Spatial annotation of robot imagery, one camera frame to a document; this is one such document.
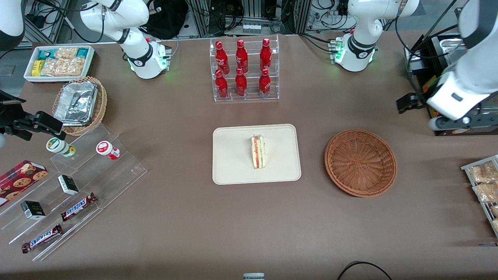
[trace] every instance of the basket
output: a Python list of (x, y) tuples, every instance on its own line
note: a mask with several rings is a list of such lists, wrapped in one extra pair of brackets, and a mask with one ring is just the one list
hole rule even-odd
[(334, 136), (325, 150), (325, 167), (343, 191), (359, 197), (386, 192), (396, 179), (396, 158), (379, 136), (346, 130)]
[[(99, 91), (97, 92), (97, 100), (95, 101), (93, 120), (89, 125), (85, 127), (62, 127), (62, 131), (73, 136), (80, 136), (86, 131), (88, 131), (91, 127), (98, 125), (102, 121), (102, 119), (104, 118), (104, 114), (106, 113), (106, 106), (107, 106), (106, 89), (102, 86), (100, 81), (98, 81), (93, 77), (85, 77), (71, 81), (69, 83), (74, 84), (74, 83), (83, 83), (83, 82), (92, 82), (97, 84), (97, 86), (99, 87)], [(59, 98), (61, 97), (61, 93), (62, 93), (62, 88), (59, 91), (59, 94), (57, 94), (57, 97), (55, 98), (54, 105), (52, 106), (52, 114), (55, 114), (55, 109), (59, 104)]]

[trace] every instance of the table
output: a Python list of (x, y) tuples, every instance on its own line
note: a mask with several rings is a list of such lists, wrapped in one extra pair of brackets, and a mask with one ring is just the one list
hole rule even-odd
[[(421, 33), (402, 35), (412, 44)], [(0, 235), (0, 278), (334, 279), (356, 260), (393, 279), (497, 278), (498, 249), (477, 246), (496, 239), (459, 169), (496, 154), (496, 137), (437, 138), (424, 110), (398, 115), (395, 101), (411, 88), (395, 33), (382, 35), (359, 73), (331, 65), (299, 36), (280, 36), (275, 103), (215, 104), (208, 45), (181, 41), (171, 71), (152, 80), (130, 71), (118, 45), (95, 45), (92, 75), (109, 98), (104, 123), (149, 172), (42, 262), (19, 261), (20, 248)], [(26, 83), (25, 110), (50, 112), (60, 87)], [(297, 128), (300, 180), (213, 183), (216, 128), (285, 123)], [(396, 155), (396, 182), (380, 197), (352, 197), (325, 171), (327, 142), (352, 128), (376, 133)], [(48, 138), (9, 137), (0, 172), (47, 161)], [(368, 267), (343, 279), (360, 277), (384, 279)]]

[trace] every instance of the white tray with snacks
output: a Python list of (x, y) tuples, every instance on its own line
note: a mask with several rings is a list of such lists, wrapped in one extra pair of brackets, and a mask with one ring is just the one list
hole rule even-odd
[(498, 205), (498, 155), (473, 162), (460, 167), (470, 180), (472, 190), (477, 195), (484, 213), (488, 218), (496, 237), (498, 228), (493, 220), (498, 219), (493, 207)]
[[(35, 65), (35, 61), (39, 60), (40, 53), (59, 48), (78, 48), (78, 49), (87, 50), (81, 74), (78, 76), (33, 76), (32, 74), (33, 66)], [(56, 83), (56, 82), (68, 82), (86, 77), (88, 71), (90, 70), (94, 53), (95, 53), (94, 49), (88, 45), (55, 45), (55, 46), (36, 47), (33, 50), (33, 53), (31, 54), (28, 66), (26, 67), (26, 71), (24, 72), (24, 78), (26, 79), (26, 81), (32, 83)]]
[[(251, 138), (264, 137), (265, 167), (253, 165)], [(291, 124), (218, 128), (213, 132), (213, 181), (218, 185), (296, 181), (301, 177)]]

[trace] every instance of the small box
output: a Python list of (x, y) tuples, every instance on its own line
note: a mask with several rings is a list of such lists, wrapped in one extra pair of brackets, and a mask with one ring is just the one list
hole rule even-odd
[(0, 206), (13, 200), (47, 174), (47, 169), (43, 165), (24, 160), (7, 173), (0, 175)]
[(21, 203), (21, 208), (28, 219), (41, 220), (45, 218), (45, 212), (41, 209), (39, 202), (26, 200)]
[(69, 177), (67, 175), (61, 175), (57, 177), (59, 180), (59, 185), (61, 185), (62, 191), (69, 194), (69, 195), (77, 195), (78, 194), (78, 187), (76, 186), (76, 183), (74, 182), (72, 177)]

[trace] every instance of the red bottle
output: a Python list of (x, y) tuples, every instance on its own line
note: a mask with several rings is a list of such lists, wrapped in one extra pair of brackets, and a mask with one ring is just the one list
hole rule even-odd
[(237, 53), (235, 54), (237, 58), (237, 67), (241, 67), (244, 73), (247, 73), (249, 70), (249, 60), (248, 60), (248, 51), (244, 47), (244, 40), (237, 40)]
[(220, 68), (225, 75), (230, 73), (230, 67), (228, 66), (228, 56), (225, 50), (223, 49), (223, 44), (221, 41), (217, 41), (216, 45), (216, 64), (218, 68)]
[(244, 75), (244, 71), (241, 67), (237, 68), (237, 77), (235, 77), (235, 84), (237, 85), (237, 94), (240, 97), (244, 97), (247, 94), (248, 80)]
[(268, 68), (264, 68), (259, 78), (259, 96), (266, 98), (270, 95), (270, 83), (271, 79), (268, 76)]
[(223, 73), (221, 72), (220, 69), (216, 69), (216, 89), (218, 90), (218, 95), (220, 96), (221, 99), (227, 99), (228, 98), (228, 84), (226, 79), (223, 77)]
[(263, 48), (261, 48), (261, 52), (259, 53), (260, 64), (259, 67), (261, 71), (266, 67), (270, 68), (271, 66), (271, 49), (270, 49), (270, 39), (263, 39)]

